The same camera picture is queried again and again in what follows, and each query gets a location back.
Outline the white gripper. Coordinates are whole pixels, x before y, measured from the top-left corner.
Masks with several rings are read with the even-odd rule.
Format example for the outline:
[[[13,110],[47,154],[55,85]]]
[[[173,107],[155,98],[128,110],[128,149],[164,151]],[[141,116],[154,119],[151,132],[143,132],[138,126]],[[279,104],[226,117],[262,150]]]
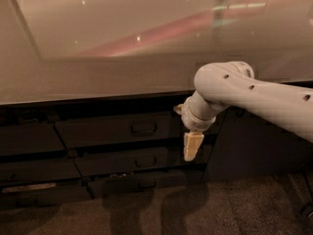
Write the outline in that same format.
[[[198,104],[192,98],[175,106],[173,111],[181,116],[185,127],[190,130],[184,134],[184,160],[190,162],[198,153],[204,139],[203,132],[215,123],[216,114],[206,102]]]

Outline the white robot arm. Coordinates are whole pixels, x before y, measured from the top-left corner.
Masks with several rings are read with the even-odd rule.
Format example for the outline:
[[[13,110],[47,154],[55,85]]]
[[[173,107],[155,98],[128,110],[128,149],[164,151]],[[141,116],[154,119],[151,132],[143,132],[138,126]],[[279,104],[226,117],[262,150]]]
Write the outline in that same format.
[[[313,89],[260,81],[245,62],[212,63],[198,69],[195,92],[174,108],[188,131],[184,160],[192,161],[203,133],[228,107],[238,107],[313,142]]]

